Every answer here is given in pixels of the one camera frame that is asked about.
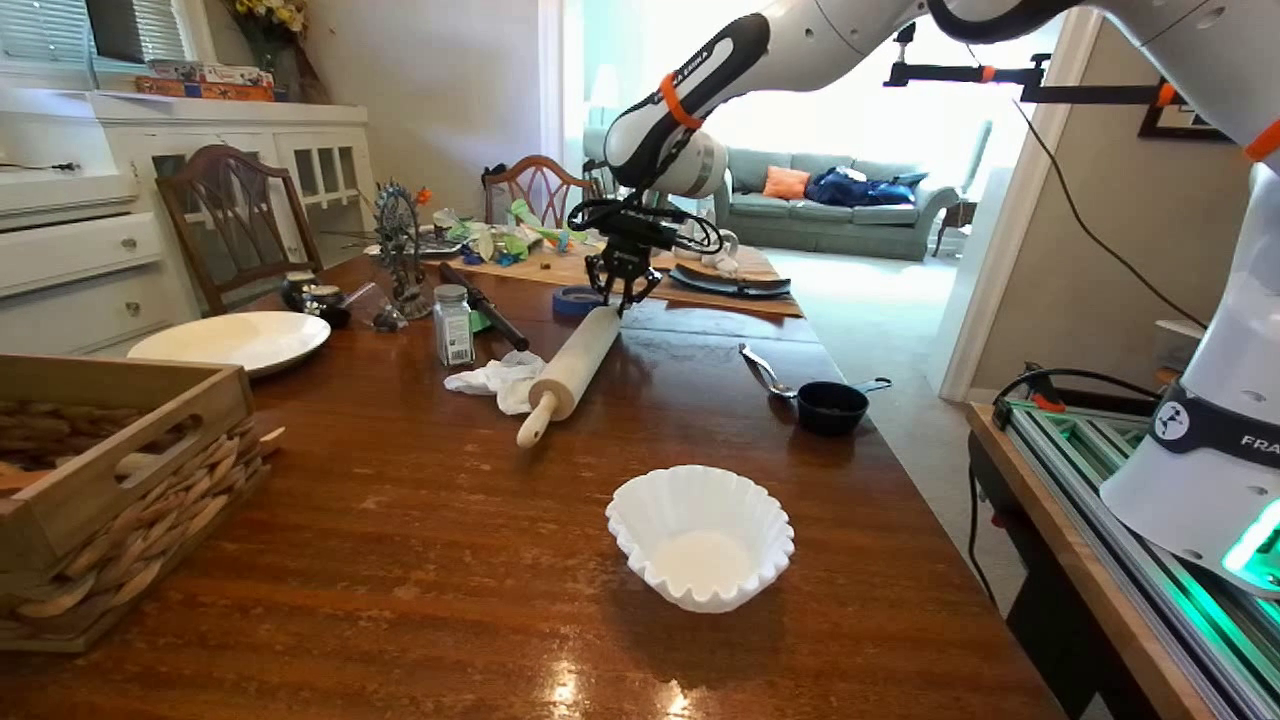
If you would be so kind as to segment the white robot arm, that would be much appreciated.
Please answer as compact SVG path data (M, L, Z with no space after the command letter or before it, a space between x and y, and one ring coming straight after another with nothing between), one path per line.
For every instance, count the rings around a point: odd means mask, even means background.
M1269 596L1280 585L1280 0L764 0L612 117L605 164L629 189L702 195L724 169L703 133L720 105L825 89L913 19L1001 45L1076 6L1107 19L1239 164L1224 223L1186 209L1139 244L1191 297L1205 337L1101 498L1139 540Z

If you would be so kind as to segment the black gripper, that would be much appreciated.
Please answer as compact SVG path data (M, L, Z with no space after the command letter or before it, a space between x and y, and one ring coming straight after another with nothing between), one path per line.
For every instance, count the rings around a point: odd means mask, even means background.
M659 286L659 266L654 266L658 247L680 240L684 210L649 209L636 201L582 201L568 210L578 233L597 227L605 247L585 258L590 286L626 315L634 303L649 298Z

